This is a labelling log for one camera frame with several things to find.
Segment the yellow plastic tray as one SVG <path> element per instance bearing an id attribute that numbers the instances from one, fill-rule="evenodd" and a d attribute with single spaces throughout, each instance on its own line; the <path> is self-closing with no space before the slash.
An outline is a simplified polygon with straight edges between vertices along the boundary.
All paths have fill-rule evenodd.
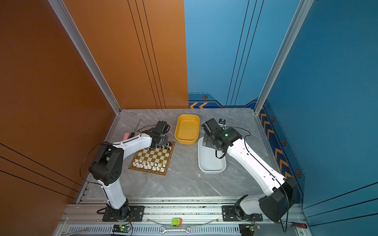
<path id="1" fill-rule="evenodd" d="M 175 138 L 178 143 L 183 145 L 193 145 L 199 136 L 200 118 L 197 115 L 182 114 L 179 116 Z"/>

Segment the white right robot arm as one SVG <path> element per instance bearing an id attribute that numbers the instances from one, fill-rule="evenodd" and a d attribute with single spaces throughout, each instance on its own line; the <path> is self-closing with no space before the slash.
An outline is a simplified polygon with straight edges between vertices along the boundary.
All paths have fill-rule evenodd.
<path id="1" fill-rule="evenodd" d="M 263 191 L 260 197 L 244 195 L 234 204 L 235 214 L 240 220 L 250 218 L 252 214 L 264 214 L 273 222 L 280 222 L 288 215 L 298 195 L 299 184 L 293 177 L 285 177 L 268 165 L 246 142 L 246 138 L 237 131 L 237 127 L 222 126 L 214 118 L 202 124 L 211 146 L 224 157 L 228 154 L 241 164 L 254 178 Z"/>

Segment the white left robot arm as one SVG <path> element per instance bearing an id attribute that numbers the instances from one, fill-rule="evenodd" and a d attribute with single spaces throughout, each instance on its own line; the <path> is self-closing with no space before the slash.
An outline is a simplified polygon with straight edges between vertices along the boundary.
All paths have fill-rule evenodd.
<path id="1" fill-rule="evenodd" d="M 170 125 L 166 121 L 157 122 L 154 128 L 144 130 L 139 135 L 118 143 L 103 142 L 99 145 L 89 165 L 89 173 L 105 193 L 107 205 L 103 221 L 130 221 L 132 211 L 123 193 L 119 178 L 126 157 L 145 148 L 154 149 L 167 144 Z"/>

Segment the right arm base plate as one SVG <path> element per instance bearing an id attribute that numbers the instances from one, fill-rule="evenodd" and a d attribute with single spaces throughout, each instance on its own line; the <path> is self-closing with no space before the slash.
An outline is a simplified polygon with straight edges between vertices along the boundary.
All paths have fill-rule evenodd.
<path id="1" fill-rule="evenodd" d="M 262 214 L 253 213 L 253 214 L 246 214 L 244 213 L 240 207 L 236 207 L 234 205 L 229 206 L 222 206 L 222 218 L 225 222 L 231 221 L 245 221 L 245 222 L 262 222 L 263 217 Z"/>

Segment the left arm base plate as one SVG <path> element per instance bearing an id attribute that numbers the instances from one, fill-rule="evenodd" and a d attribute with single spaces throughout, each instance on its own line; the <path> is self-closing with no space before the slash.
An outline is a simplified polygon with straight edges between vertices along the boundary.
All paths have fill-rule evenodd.
<path id="1" fill-rule="evenodd" d="M 144 215 L 144 206 L 126 206 L 119 210 L 107 205 L 103 212 L 103 222 L 141 222 Z"/>

